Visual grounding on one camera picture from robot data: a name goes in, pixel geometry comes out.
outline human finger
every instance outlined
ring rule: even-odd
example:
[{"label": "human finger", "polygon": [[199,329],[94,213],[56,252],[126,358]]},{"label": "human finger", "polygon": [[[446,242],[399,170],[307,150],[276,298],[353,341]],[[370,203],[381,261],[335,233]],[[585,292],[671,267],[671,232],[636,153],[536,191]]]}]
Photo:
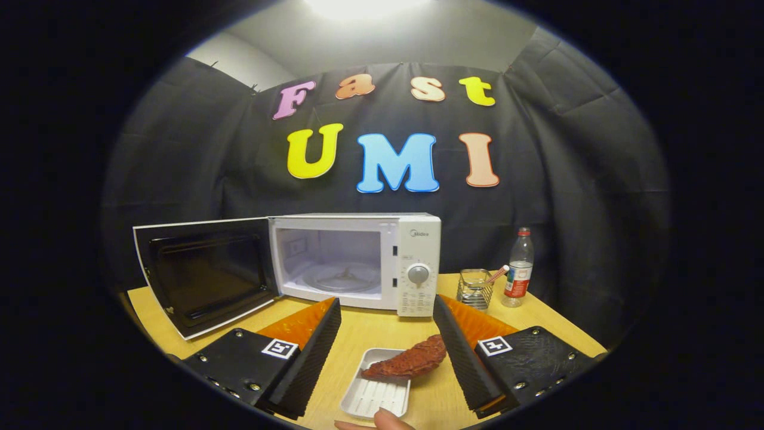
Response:
[{"label": "human finger", "polygon": [[406,424],[395,414],[385,408],[380,408],[374,414],[374,425],[379,430],[415,430],[414,427]]}]

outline water bottle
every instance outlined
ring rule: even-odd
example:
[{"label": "water bottle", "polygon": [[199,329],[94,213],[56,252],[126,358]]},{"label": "water bottle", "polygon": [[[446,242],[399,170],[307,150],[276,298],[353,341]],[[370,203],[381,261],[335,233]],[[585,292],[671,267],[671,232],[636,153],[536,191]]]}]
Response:
[{"label": "water bottle", "polygon": [[507,273],[507,285],[501,304],[508,308],[516,308],[523,303],[530,273],[533,270],[533,242],[530,240],[530,229],[523,227],[517,232],[517,241],[510,252],[510,271]]}]

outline microwave control panel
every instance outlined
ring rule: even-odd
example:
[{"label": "microwave control panel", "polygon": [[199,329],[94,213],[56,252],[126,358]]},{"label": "microwave control panel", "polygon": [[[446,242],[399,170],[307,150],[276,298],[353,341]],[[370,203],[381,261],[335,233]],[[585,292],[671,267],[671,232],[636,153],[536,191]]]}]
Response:
[{"label": "microwave control panel", "polygon": [[440,266],[440,219],[400,222],[398,315],[432,317]]}]

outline microwave door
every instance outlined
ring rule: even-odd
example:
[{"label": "microwave door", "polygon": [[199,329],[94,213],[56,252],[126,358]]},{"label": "microwave door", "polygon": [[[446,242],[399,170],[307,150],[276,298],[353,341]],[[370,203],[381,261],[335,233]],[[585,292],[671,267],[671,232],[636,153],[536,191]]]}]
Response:
[{"label": "microwave door", "polygon": [[146,282],[184,339],[278,295],[267,218],[136,226],[133,234]]}]

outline microwave door window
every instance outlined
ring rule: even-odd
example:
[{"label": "microwave door window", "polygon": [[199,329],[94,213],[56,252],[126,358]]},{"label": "microwave door window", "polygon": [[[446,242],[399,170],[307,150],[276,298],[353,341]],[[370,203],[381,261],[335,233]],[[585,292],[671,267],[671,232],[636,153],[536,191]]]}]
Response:
[{"label": "microwave door window", "polygon": [[246,305],[261,292],[260,262],[252,238],[165,246],[159,275],[167,299],[187,327]]},{"label": "microwave door window", "polygon": [[380,294],[380,233],[280,230],[286,281],[332,295]]}]

